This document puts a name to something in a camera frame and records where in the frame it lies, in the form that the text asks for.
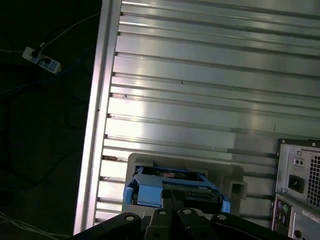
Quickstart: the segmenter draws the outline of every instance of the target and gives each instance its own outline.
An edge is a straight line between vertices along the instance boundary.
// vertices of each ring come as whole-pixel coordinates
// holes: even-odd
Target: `ventilation grille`
[[[310,176],[309,176],[309,183],[308,183],[307,199],[312,205],[316,207],[319,207],[320,205],[319,174],[320,174],[320,156],[314,156],[314,158],[311,159],[311,164],[310,164]]]

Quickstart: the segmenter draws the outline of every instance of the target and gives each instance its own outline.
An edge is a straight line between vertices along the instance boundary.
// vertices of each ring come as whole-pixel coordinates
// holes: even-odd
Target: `metal bolt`
[[[217,218],[219,220],[226,220],[227,219],[227,217],[225,215],[218,215]]]
[[[189,209],[186,209],[186,210],[183,210],[183,213],[184,213],[184,214],[191,214],[191,213],[192,213],[192,211],[191,211],[191,210],[189,210]]]

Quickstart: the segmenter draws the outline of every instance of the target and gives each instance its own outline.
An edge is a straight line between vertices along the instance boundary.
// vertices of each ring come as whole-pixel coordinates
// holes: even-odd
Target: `power strip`
[[[34,64],[37,64],[39,67],[49,71],[50,73],[57,74],[58,72],[61,72],[62,65],[60,62],[55,61],[41,53],[39,53],[37,57],[33,57],[32,53],[34,51],[34,49],[27,46],[22,54],[22,57]]]

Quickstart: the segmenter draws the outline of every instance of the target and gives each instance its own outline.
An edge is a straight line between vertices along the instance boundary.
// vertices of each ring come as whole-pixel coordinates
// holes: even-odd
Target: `white cable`
[[[5,52],[5,53],[12,53],[11,50],[6,50],[6,49],[0,49],[0,52]],[[14,54],[23,54],[24,51],[13,51]]]
[[[52,44],[55,40],[57,40],[58,38],[60,38],[63,34],[65,34],[66,32],[68,32],[70,29],[72,29],[73,27],[77,26],[78,24],[86,21],[86,20],[89,20],[89,19],[92,19],[93,17],[99,15],[100,12],[96,13],[96,14],[93,14],[91,16],[88,16],[78,22],[76,22],[75,24],[73,24],[72,26],[70,26],[69,28],[67,28],[66,30],[64,30],[62,33],[60,33],[58,36],[56,36],[54,39],[52,39],[51,41],[47,42],[44,47],[41,49],[40,53],[50,44]],[[6,50],[6,49],[0,49],[0,52],[5,52],[5,53],[12,53],[12,51],[10,50]],[[13,53],[15,54],[23,54],[24,51],[14,51]]]
[[[71,27],[67,28],[66,30],[64,30],[62,33],[60,33],[58,36],[56,36],[54,39],[52,39],[51,41],[47,42],[44,47],[41,49],[40,52],[42,52],[48,45],[52,44],[55,40],[57,40],[58,38],[60,38],[63,34],[65,34],[66,32],[68,32],[70,29],[72,29],[73,27],[77,26],[78,24],[86,21],[86,20],[89,20],[89,19],[92,19],[93,17],[99,15],[100,12],[96,13],[96,14],[93,14],[91,16],[88,16],[87,18],[84,18],[78,22],[76,22],[75,24],[73,24]]]
[[[21,220],[10,219],[8,216],[6,216],[2,212],[0,212],[0,218],[4,220],[4,221],[1,221],[0,224],[2,224],[4,222],[9,222],[9,223],[15,225],[16,227],[18,227],[20,229],[23,229],[23,230],[26,230],[26,231],[29,231],[29,232],[32,232],[32,233],[40,234],[40,235],[46,236],[48,238],[51,238],[53,240],[59,240],[58,238],[55,238],[54,236],[56,236],[56,237],[64,237],[64,238],[70,237],[69,235],[66,235],[66,234],[45,232],[45,231],[41,230],[40,228],[37,228],[37,227],[35,227],[33,225],[25,223],[25,222],[23,222]]]

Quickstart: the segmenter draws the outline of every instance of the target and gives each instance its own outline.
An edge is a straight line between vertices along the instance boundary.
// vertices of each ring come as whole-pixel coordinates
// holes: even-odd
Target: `dark background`
[[[89,0],[2,0],[0,49],[36,49],[100,8]],[[73,66],[53,79],[21,53],[0,51],[0,211],[50,233],[73,232],[98,24],[95,16],[48,45],[43,53],[64,71]],[[0,219],[0,239],[50,238]]]

